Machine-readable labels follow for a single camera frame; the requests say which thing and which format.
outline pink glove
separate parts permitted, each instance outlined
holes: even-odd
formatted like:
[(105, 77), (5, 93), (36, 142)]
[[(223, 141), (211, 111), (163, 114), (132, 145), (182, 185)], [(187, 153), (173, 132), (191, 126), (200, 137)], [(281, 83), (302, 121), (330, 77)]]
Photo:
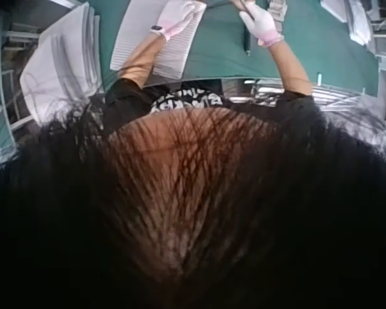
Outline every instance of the pink glove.
[(284, 40), (284, 36), (277, 32), (275, 20), (268, 11), (255, 3), (243, 2), (252, 16), (244, 11), (240, 11), (239, 15), (249, 32), (259, 39), (260, 46), (270, 47)]
[(151, 32), (163, 35), (166, 41), (182, 32), (193, 19), (196, 10), (194, 3), (189, 0), (169, 0)]

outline table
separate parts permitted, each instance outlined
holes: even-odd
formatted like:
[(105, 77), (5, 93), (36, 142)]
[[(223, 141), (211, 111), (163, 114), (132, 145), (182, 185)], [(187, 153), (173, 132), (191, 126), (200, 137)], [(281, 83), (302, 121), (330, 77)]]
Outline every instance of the table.
[[(129, 0), (88, 0), (101, 16), (100, 57), (105, 86), (116, 78), (109, 64), (116, 35)], [(219, 0), (207, 0), (210, 5)], [(266, 0), (257, 0), (267, 7)], [(330, 86), (376, 96), (378, 61), (349, 38), (342, 24), (320, 6), (319, 0), (288, 0), (283, 34), (305, 67), (309, 78)], [(233, 6), (208, 10), (196, 33), (183, 80), (231, 77), (279, 77), (267, 50), (254, 46), (248, 57), (243, 50), (243, 24)]]

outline dark hair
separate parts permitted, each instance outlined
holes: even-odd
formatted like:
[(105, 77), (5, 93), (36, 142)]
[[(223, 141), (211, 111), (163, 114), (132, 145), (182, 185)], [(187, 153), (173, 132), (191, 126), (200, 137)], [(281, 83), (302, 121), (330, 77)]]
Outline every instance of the dark hair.
[(386, 161), (332, 127), (223, 130), (236, 117), (176, 149), (159, 200), (132, 134), (112, 142), (88, 113), (45, 127), (0, 171), (1, 304), (386, 304)]

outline lined paper sheet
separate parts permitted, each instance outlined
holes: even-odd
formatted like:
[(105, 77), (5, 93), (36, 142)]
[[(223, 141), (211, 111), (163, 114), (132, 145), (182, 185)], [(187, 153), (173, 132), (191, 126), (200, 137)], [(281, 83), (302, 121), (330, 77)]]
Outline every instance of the lined paper sheet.
[(45, 40), (20, 76), (27, 108), (39, 125), (46, 124), (54, 117), (62, 120), (71, 109), (71, 98), (66, 95), (69, 91), (60, 80), (60, 67), (55, 63), (57, 56), (63, 52), (59, 49), (60, 39), (60, 36), (54, 36)]
[[(132, 0), (118, 31), (110, 69), (120, 70), (131, 52), (149, 34), (151, 26), (159, 19), (168, 0)], [(175, 35), (158, 54), (153, 74), (171, 79), (181, 79), (190, 47), (205, 13), (207, 4), (196, 1), (193, 20), (178, 35)]]

